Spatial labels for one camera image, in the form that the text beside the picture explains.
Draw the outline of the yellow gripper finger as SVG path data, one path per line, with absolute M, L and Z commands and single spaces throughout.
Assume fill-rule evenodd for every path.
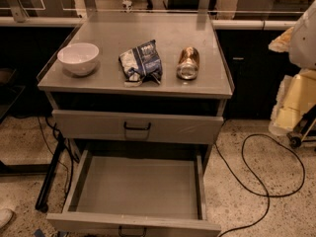
M 280 82 L 273 107 L 269 131 L 287 135 L 316 105 L 316 70 L 301 69 L 294 76 L 285 75 Z

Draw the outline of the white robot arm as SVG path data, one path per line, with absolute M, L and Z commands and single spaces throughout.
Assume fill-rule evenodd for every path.
M 316 105 L 316 13 L 305 12 L 269 44 L 269 50 L 287 52 L 289 61 L 300 68 L 296 75 L 283 77 L 271 114 L 269 131 L 286 135 Z

